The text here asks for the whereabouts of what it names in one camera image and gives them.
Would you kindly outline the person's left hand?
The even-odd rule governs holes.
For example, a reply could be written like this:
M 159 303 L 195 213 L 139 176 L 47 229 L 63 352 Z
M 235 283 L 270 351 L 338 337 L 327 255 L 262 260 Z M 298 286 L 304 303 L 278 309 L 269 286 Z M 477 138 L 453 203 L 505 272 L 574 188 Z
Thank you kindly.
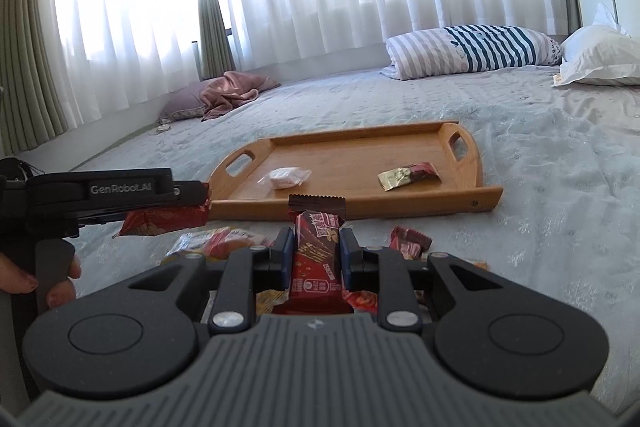
M 64 281 L 54 285 L 47 293 L 47 307 L 53 309 L 70 303 L 76 298 L 74 280 L 81 276 L 81 267 L 77 257 L 73 257 Z M 39 283 L 32 274 L 28 274 L 17 265 L 0 254 L 0 287 L 8 294 L 29 294 L 38 287 Z

